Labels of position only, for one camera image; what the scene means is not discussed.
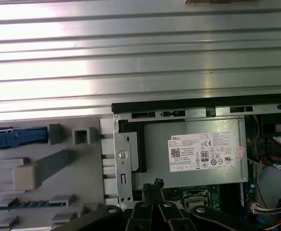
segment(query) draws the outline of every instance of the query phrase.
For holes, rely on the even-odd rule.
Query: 80 plus logo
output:
[[[208,153],[208,151],[200,152],[200,156],[201,156],[202,162],[209,161],[209,153]]]

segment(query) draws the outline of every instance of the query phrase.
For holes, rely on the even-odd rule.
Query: cable connector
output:
[[[260,212],[256,210],[256,207],[259,207],[259,203],[249,200],[248,202],[248,208],[250,210],[251,213],[253,214],[259,214]]]

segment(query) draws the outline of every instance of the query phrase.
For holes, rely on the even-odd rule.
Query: metal wall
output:
[[[99,116],[109,135],[111,103],[281,92],[281,0],[183,2],[0,0],[0,121]],[[113,176],[112,139],[103,155]]]

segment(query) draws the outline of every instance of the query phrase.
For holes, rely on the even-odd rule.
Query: blue latch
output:
[[[47,127],[0,129],[0,149],[17,148],[37,142],[48,142]]]

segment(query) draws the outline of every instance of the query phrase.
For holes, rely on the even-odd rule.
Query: power supply label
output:
[[[171,172],[234,167],[238,147],[232,132],[172,136],[168,141]]]

